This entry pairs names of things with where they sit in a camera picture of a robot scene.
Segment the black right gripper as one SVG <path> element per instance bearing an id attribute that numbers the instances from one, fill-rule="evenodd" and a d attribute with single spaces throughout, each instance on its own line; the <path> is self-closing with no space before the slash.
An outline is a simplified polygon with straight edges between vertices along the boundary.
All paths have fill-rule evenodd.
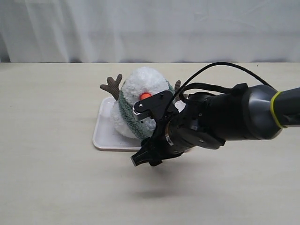
<path id="1" fill-rule="evenodd" d="M 153 138 L 144 139 L 130 157 L 134 167 L 145 163 L 158 166 L 194 146 L 217 150 L 226 141 L 248 139 L 241 93 L 197 92 L 188 100 L 181 112 L 171 106 L 166 116 L 154 117 L 157 127 Z"/>

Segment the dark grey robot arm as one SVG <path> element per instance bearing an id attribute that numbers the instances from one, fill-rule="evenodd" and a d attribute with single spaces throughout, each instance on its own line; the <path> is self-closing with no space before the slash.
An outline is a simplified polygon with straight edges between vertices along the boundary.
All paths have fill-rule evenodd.
<path id="1" fill-rule="evenodd" d="M 270 140 L 300 124 L 300 90 L 277 91 L 268 85 L 233 88 L 195 82 L 182 86 L 178 110 L 167 90 L 136 102 L 137 120 L 152 118 L 156 128 L 131 160 L 157 166 L 192 147 L 217 150 L 226 141 Z"/>

